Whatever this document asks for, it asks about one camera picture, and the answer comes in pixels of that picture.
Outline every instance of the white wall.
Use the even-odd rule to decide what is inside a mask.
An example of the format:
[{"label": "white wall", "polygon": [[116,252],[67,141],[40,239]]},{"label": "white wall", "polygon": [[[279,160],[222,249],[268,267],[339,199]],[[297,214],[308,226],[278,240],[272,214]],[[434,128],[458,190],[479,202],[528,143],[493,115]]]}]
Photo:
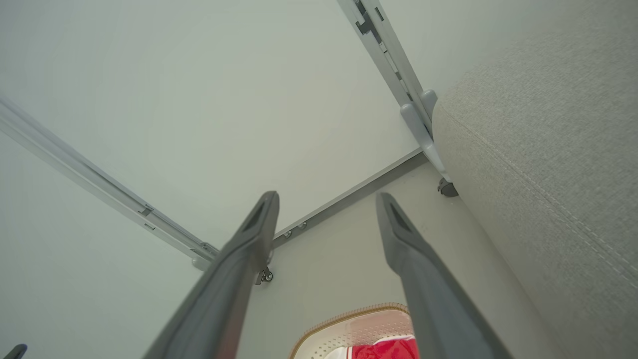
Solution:
[{"label": "white wall", "polygon": [[[436,191],[428,163],[385,186],[517,359],[562,359],[536,308],[458,197]],[[369,195],[279,247],[271,283],[255,287],[238,359],[287,358],[312,326],[368,305],[405,304],[385,262]]]},{"label": "white wall", "polygon": [[201,273],[0,132],[0,357],[140,358]]}]

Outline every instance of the gray fabric upholstery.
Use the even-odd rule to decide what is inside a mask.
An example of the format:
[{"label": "gray fabric upholstery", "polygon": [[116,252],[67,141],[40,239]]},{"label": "gray fabric upholstery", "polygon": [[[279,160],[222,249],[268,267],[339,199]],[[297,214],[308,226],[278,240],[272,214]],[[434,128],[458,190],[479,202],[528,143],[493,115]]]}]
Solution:
[{"label": "gray fabric upholstery", "polygon": [[638,358],[638,1],[583,4],[433,116],[463,201],[570,358]]}]

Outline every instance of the caster wheel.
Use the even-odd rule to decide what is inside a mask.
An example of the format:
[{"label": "caster wheel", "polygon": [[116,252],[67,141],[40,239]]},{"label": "caster wheel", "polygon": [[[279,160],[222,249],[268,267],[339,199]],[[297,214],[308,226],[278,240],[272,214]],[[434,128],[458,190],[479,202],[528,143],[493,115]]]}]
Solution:
[{"label": "caster wheel", "polygon": [[262,275],[263,282],[270,282],[271,280],[272,280],[272,272],[268,273],[268,275],[266,274]]},{"label": "caster wheel", "polygon": [[449,183],[445,178],[439,181],[439,186],[436,187],[436,190],[441,192],[445,197],[456,197],[459,195],[459,192],[456,192],[456,188],[454,188],[454,184]]}]

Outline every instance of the stitching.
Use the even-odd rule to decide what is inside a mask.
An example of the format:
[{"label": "stitching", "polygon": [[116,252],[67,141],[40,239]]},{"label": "stitching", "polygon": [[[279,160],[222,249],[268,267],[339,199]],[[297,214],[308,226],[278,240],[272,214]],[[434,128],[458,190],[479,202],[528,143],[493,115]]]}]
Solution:
[{"label": "stitching", "polygon": [[522,174],[525,178],[527,178],[527,180],[529,180],[533,186],[540,190],[541,192],[543,192],[543,194],[545,194],[546,196],[548,196],[550,199],[552,199],[555,204],[557,204],[563,211],[567,212],[569,214],[570,217],[572,217],[573,220],[575,220],[578,224],[580,224],[582,226],[582,228],[585,229],[586,232],[589,232],[591,235],[593,235],[595,238],[599,239],[606,247],[608,247],[614,254],[616,254],[623,262],[627,263],[629,265],[629,267],[631,267],[631,269],[633,269],[634,271],[638,272],[638,269],[635,266],[632,266],[620,253],[618,253],[615,249],[613,249],[603,238],[599,237],[594,231],[592,231],[586,224],[584,224],[583,222],[581,222],[578,218],[576,218],[576,216],[574,216],[572,214],[572,212],[570,212],[568,209],[566,209],[557,199],[555,199],[551,194],[547,193],[547,191],[545,191],[541,186],[539,186],[533,179],[531,179],[527,174],[525,174],[523,171],[520,170],[520,168],[518,168],[516,166],[516,164],[512,163],[510,160],[508,160],[507,156],[505,156],[501,151],[498,150],[498,148],[492,146],[491,144],[488,143],[488,141],[486,141],[482,136],[480,136],[479,134],[477,134],[475,131],[473,131],[472,129],[468,128],[467,126],[465,126],[464,124],[462,124],[460,121],[458,121],[455,117],[453,117],[450,112],[448,112],[444,107],[443,104],[441,104],[441,110],[443,110],[448,116],[450,116],[450,118],[452,118],[459,126],[462,126],[463,128],[465,128],[465,130],[467,130],[469,133],[473,134],[475,137],[479,138],[482,141],[482,144],[488,148],[491,148],[493,151],[497,152],[497,154],[499,154],[499,156],[502,157],[502,160],[505,161],[505,163],[511,165],[513,168],[516,169],[516,171],[519,174]]},{"label": "stitching", "polygon": [[[460,122],[459,122],[459,121],[458,121],[455,117],[453,117],[453,116],[452,116],[452,115],[451,115],[451,114],[450,114],[450,113],[449,113],[449,112],[448,112],[448,111],[447,111],[447,110],[443,107],[443,104],[442,104],[442,103],[440,103],[440,104],[439,104],[439,107],[440,107],[440,108],[441,108],[441,110],[442,110],[443,112],[445,112],[445,113],[449,116],[449,118],[450,118],[450,119],[452,119],[452,120],[453,120],[453,121],[454,121],[454,122],[455,122],[458,126],[463,127],[463,128],[464,128],[467,132],[471,133],[471,134],[472,134],[472,135],[474,135],[476,138],[480,139],[480,142],[479,142],[479,143],[480,143],[483,147],[485,147],[485,148],[488,150],[488,153],[489,153],[489,154],[490,154],[490,155],[491,155],[491,156],[492,156],[495,160],[499,160],[499,159],[500,159],[500,160],[503,160],[506,164],[511,165],[512,167],[516,168],[519,172],[521,172],[521,170],[520,170],[520,169],[518,169],[518,167],[516,167],[514,164],[510,163],[510,162],[507,160],[507,158],[506,158],[506,157],[505,157],[502,153],[500,153],[500,152],[499,152],[496,148],[493,148],[493,146],[488,145],[488,143],[487,143],[487,141],[486,141],[485,139],[483,139],[481,136],[479,136],[478,134],[476,134],[474,131],[472,131],[472,130],[470,130],[469,128],[467,128],[466,126],[464,126],[464,125],[463,125],[462,123],[460,123]],[[496,156],[494,156],[494,154],[493,154],[493,153],[490,153],[490,151],[489,151],[489,150],[490,150],[490,148],[493,148],[493,149],[494,149],[494,150],[495,150],[495,151],[496,151],[496,152],[497,152],[497,153],[498,153],[501,157],[503,157],[503,158],[497,158]],[[599,251],[598,251],[598,250],[597,250],[597,249],[596,249],[596,248],[595,248],[595,247],[594,247],[594,246],[593,246],[593,245],[592,245],[592,244],[591,244],[591,243],[590,243],[587,239],[585,239],[583,236],[581,236],[581,234],[580,234],[580,233],[578,233],[576,230],[574,230],[574,228],[572,228],[572,226],[570,226],[570,225],[569,225],[566,221],[564,221],[562,218],[560,218],[560,216],[558,215],[558,213],[556,213],[556,212],[554,211],[554,209],[553,209],[553,208],[551,208],[551,207],[547,204],[547,200],[544,200],[543,198],[539,197],[539,196],[535,193],[535,191],[533,191],[532,189],[530,189],[530,188],[527,186],[527,184],[526,184],[524,181],[522,181],[522,180],[521,180],[520,176],[517,176],[517,173],[516,173],[516,172],[514,172],[514,170],[512,170],[512,169],[508,168],[507,166],[505,166],[504,168],[505,168],[505,170],[506,170],[508,173],[510,173],[511,175],[513,175],[513,177],[514,177],[514,178],[516,178],[516,180],[517,180],[518,182],[520,182],[520,184],[522,184],[522,185],[525,187],[525,189],[526,189],[529,193],[531,193],[531,194],[534,196],[534,198],[536,198],[536,199],[537,199],[540,203],[542,203],[542,204],[543,204],[543,205],[544,205],[544,206],[545,206],[545,207],[546,207],[546,208],[547,208],[547,209],[548,209],[548,210],[552,213],[552,215],[553,215],[556,219],[558,219],[560,222],[564,223],[564,224],[565,224],[565,225],[566,225],[566,226],[567,226],[567,227],[568,227],[568,228],[569,228],[569,229],[570,229],[570,230],[571,230],[574,234],[576,234],[576,235],[577,235],[580,239],[582,239],[582,240],[585,242],[585,244],[587,244],[587,246],[589,246],[589,248],[591,248],[591,249],[592,249],[592,250],[593,250],[596,254],[598,254],[598,256],[599,256],[601,259],[603,259],[603,261],[605,261],[605,263],[607,263],[607,264],[608,264],[608,265],[609,265],[609,266],[610,266],[610,267],[611,267],[614,271],[616,271],[616,272],[619,274],[619,276],[620,276],[621,278],[623,278],[623,279],[625,279],[627,282],[629,282],[629,284],[630,284],[633,288],[638,289],[638,286],[636,286],[636,284],[634,284],[634,283],[633,283],[630,279],[628,279],[626,276],[624,276],[624,274],[622,274],[622,273],[621,273],[621,272],[620,272],[620,271],[619,271],[619,270],[618,270],[618,269],[617,269],[617,268],[616,268],[616,267],[615,267],[612,263],[610,263],[610,262],[609,262],[609,261],[608,261],[605,257],[603,257],[603,256],[600,254],[600,252],[599,252]],[[534,183],[534,185],[536,185],[536,187],[537,187],[537,188],[539,188],[539,186],[538,186],[538,185],[537,185],[537,184],[536,184],[536,183],[535,183],[535,182],[534,182],[531,178],[529,178],[529,177],[528,177],[527,175],[525,175],[525,174],[523,174],[523,175],[524,175],[526,178],[528,178],[528,179],[529,179],[532,183]],[[587,230],[589,231],[589,233],[594,234],[594,235],[596,236],[596,238],[600,238],[600,237],[598,237],[598,236],[597,236],[597,235],[596,235],[596,234],[595,234],[595,233],[594,233],[591,229],[589,229],[588,227],[586,227],[586,225],[584,225],[584,224],[583,224],[580,220],[578,220],[576,217],[574,217],[574,216],[573,216],[573,215],[572,215],[572,214],[571,214],[571,213],[570,213],[570,212],[569,212],[569,211],[568,211],[568,210],[567,210],[564,206],[560,205],[560,203],[558,203],[558,201],[557,201],[554,197],[552,197],[552,196],[551,196],[551,195],[549,195],[549,194],[547,194],[547,195],[548,195],[550,198],[552,198],[552,199],[554,200],[554,202],[556,202],[557,204],[559,204],[559,206],[560,206],[561,208],[563,208],[565,211],[567,211],[567,213],[569,213],[569,214],[570,214],[570,216],[571,216],[572,218],[574,218],[574,219],[575,219],[578,223],[580,223],[580,224],[581,224],[581,225],[583,225],[585,228],[587,228]],[[629,263],[629,262],[628,262],[628,261],[627,261],[624,257],[622,257],[622,256],[621,256],[621,255],[620,255],[617,251],[615,251],[613,248],[611,248],[611,247],[610,247],[610,246],[609,246],[606,242],[604,242],[604,243],[605,243],[605,244],[607,245],[607,247],[609,247],[609,248],[610,248],[610,249],[611,249],[611,250],[612,250],[615,254],[617,254],[618,256],[620,256],[620,258],[621,258],[624,262],[626,262],[627,264],[629,264],[629,266],[630,266],[632,269],[636,270],[636,268],[635,268],[634,266],[632,266],[632,265],[631,265],[631,264],[630,264],[630,263]]]}]

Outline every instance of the laundry basket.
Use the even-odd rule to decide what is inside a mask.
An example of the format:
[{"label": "laundry basket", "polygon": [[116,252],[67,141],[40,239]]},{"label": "laundry basket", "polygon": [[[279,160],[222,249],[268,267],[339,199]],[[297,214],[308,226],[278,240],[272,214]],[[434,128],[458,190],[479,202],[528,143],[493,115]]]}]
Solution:
[{"label": "laundry basket", "polygon": [[336,316],[310,328],[288,359],[322,359],[339,347],[372,345],[379,339],[414,335],[408,307],[383,303]]}]

